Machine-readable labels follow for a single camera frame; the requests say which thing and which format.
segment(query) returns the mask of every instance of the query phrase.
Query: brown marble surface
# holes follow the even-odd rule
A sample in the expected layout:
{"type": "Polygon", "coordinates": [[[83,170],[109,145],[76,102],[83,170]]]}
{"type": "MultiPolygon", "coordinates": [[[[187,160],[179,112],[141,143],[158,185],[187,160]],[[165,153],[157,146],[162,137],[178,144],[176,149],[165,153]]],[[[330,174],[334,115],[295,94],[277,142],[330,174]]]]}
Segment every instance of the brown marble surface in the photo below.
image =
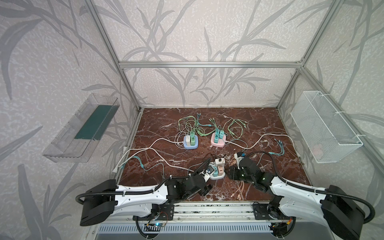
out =
{"type": "MultiPolygon", "coordinates": [[[[179,132],[177,121],[189,115],[195,116],[197,113],[201,113],[199,122],[201,124],[209,124],[209,118],[215,118],[217,125],[224,125],[226,121],[231,118],[239,118],[248,121],[248,127],[244,129],[242,140],[247,142],[248,146],[252,146],[262,134],[274,133],[274,134],[286,134],[283,124],[278,116],[275,108],[153,108],[144,109],[143,116],[139,123],[134,139],[134,148],[149,147],[156,139],[166,138],[174,141],[175,135],[179,132]]],[[[210,132],[211,127],[206,128],[206,132],[210,132]]],[[[163,156],[171,165],[188,168],[194,164],[202,162],[202,158],[207,153],[213,153],[218,156],[226,154],[225,168],[228,167],[228,161],[233,160],[233,154],[240,151],[241,148],[233,144],[225,145],[223,148],[213,147],[210,144],[210,135],[207,137],[199,138],[199,146],[197,149],[185,150],[178,148],[175,144],[159,140],[153,148],[156,149],[161,156],[163,156]]],[[[245,153],[252,151],[267,151],[267,152],[280,152],[280,147],[273,140],[282,140],[284,143],[285,154],[283,156],[275,156],[277,168],[280,174],[296,182],[303,184],[309,184],[309,181],[305,175],[303,167],[293,149],[293,146],[289,138],[285,136],[271,136],[267,135],[261,139],[261,141],[250,150],[245,150],[245,153]]],[[[245,146],[243,142],[235,141],[235,143],[245,146]]],[[[138,155],[145,169],[149,169],[155,164],[162,162],[160,157],[153,151],[147,150],[138,155]]],[[[254,155],[252,158],[255,161],[259,161],[260,155],[254,155]]],[[[186,170],[177,169],[164,164],[165,176],[185,176],[186,170]]],[[[267,156],[263,156],[259,167],[262,170],[273,172],[272,163],[267,156]]],[[[143,186],[143,185],[155,185],[162,180],[162,165],[157,165],[153,169],[145,172],[139,164],[139,161],[135,158],[129,160],[126,164],[120,184],[126,186],[143,186]]],[[[189,199],[191,201],[237,201],[238,192],[231,197],[232,193],[236,191],[240,186],[240,181],[233,181],[225,177],[220,180],[209,180],[208,183],[212,184],[212,190],[204,197],[195,195],[189,199]]],[[[250,184],[245,184],[242,194],[242,200],[246,201],[261,201],[269,200],[269,194],[262,193],[252,187],[250,184]]]]}

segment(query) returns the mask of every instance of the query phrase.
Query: wire mesh basket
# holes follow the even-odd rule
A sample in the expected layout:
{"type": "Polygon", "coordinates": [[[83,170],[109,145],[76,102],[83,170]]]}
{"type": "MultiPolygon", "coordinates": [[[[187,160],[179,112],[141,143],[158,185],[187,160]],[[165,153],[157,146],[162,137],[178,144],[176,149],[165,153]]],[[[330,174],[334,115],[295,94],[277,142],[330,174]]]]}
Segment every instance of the wire mesh basket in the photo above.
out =
{"type": "Polygon", "coordinates": [[[320,91],[304,91],[291,112],[316,162],[338,162],[362,146],[360,138],[320,91]]]}

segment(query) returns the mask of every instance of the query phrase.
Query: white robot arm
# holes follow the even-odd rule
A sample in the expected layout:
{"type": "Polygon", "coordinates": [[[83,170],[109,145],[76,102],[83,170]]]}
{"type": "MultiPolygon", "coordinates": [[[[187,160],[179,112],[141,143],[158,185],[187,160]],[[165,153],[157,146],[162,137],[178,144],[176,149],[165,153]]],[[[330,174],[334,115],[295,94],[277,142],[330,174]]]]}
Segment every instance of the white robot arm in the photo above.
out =
{"type": "MultiPolygon", "coordinates": [[[[226,176],[250,183],[256,189],[270,193],[273,199],[267,208],[263,208],[263,211],[266,211],[263,213],[272,219],[291,217],[295,221],[296,217],[299,217],[329,227],[342,239],[358,240],[362,225],[371,221],[375,215],[370,203],[346,195],[336,186],[331,185],[325,189],[289,181],[279,175],[261,171],[248,157],[240,158],[237,159],[238,166],[230,167],[226,176]],[[365,212],[354,201],[362,202],[369,207],[370,213],[366,218],[365,212]]],[[[185,177],[167,178],[159,185],[116,186],[114,179],[107,180],[76,197],[76,201],[83,204],[80,225],[98,224],[110,215],[133,215],[139,220],[150,220],[159,215],[160,205],[178,203],[196,193],[205,195],[212,188],[210,185],[207,186],[206,182],[214,172],[208,163],[207,161],[207,169],[201,172],[196,171],[185,177]]],[[[289,234],[293,226],[294,222],[286,234],[281,234],[282,228],[279,227],[280,230],[275,236],[284,237],[289,234]]]]}

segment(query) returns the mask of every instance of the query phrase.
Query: transparent acrylic shelf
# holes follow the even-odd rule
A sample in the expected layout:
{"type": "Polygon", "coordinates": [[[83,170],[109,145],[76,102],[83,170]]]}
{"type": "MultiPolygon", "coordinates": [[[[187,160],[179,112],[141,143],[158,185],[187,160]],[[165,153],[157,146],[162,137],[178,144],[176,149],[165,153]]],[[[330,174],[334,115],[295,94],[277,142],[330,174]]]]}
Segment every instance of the transparent acrylic shelf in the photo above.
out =
{"type": "Polygon", "coordinates": [[[91,94],[43,156],[53,162],[88,162],[119,106],[116,97],[91,94]]]}

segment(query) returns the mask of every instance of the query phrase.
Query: zip tie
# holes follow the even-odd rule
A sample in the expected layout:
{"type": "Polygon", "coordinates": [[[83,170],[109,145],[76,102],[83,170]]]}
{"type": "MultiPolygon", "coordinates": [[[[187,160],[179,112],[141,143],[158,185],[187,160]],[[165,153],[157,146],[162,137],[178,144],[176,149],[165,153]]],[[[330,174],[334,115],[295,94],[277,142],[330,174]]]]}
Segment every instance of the zip tie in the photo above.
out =
{"type": "Polygon", "coordinates": [[[316,190],[318,190],[318,187],[314,189],[314,193],[315,194],[319,194],[319,193],[316,192],[316,190]]]}

